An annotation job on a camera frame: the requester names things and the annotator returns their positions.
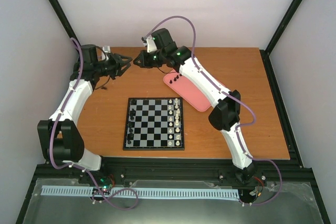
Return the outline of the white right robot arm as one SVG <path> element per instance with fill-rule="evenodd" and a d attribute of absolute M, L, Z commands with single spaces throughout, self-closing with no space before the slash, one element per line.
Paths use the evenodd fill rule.
<path fill-rule="evenodd" d="M 240 93 L 230 91 L 212 77 L 194 55 L 195 49 L 178 47 L 166 28 L 151 31 L 141 40 L 145 49 L 134 59 L 134 64 L 141 68 L 167 65 L 205 95 L 213 107 L 208 120 L 213 128 L 222 133 L 228 145 L 236 180 L 242 185 L 247 184 L 256 169 L 241 130 L 239 114 L 243 103 Z"/>

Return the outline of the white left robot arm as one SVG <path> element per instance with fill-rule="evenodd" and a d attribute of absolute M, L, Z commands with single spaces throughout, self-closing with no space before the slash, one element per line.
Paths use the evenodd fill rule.
<path fill-rule="evenodd" d="M 101 165 L 101 156 L 85 148 L 77 128 L 80 113 L 100 78 L 115 79 L 131 66 L 131 57 L 102 50 L 98 58 L 96 45 L 78 48 L 79 60 L 74 64 L 68 90 L 57 110 L 47 120 L 39 121 L 37 132 L 43 157 L 57 166 L 90 170 L 97 183 L 108 180 L 109 170 Z"/>

